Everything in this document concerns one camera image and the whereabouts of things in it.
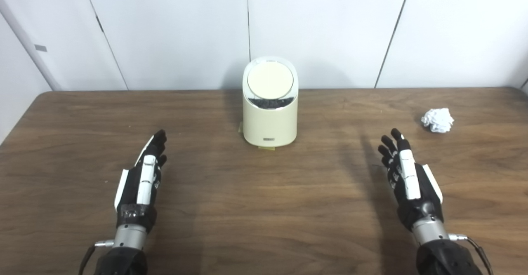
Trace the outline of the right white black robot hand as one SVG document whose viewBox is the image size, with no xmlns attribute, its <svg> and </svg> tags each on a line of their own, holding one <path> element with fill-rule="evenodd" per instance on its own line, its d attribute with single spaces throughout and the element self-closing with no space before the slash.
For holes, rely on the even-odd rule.
<svg viewBox="0 0 528 275">
<path fill-rule="evenodd" d="M 397 128 L 390 134 L 381 137 L 378 151 L 398 204 L 398 219 L 408 230 L 426 217 L 443 222 L 443 196 L 430 168 L 416 162 L 410 142 Z"/>
</svg>

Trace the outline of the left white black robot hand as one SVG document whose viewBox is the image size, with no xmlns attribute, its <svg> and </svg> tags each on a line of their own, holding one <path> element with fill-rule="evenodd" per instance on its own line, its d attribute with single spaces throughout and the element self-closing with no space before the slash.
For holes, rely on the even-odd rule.
<svg viewBox="0 0 528 275">
<path fill-rule="evenodd" d="M 155 203 L 162 179 L 161 170 L 167 161 L 164 154 L 166 141 L 166 132 L 160 129 L 144 145 L 134 166 L 121 172 L 114 200 L 116 227 L 136 225 L 149 233 L 156 224 Z"/>
</svg>

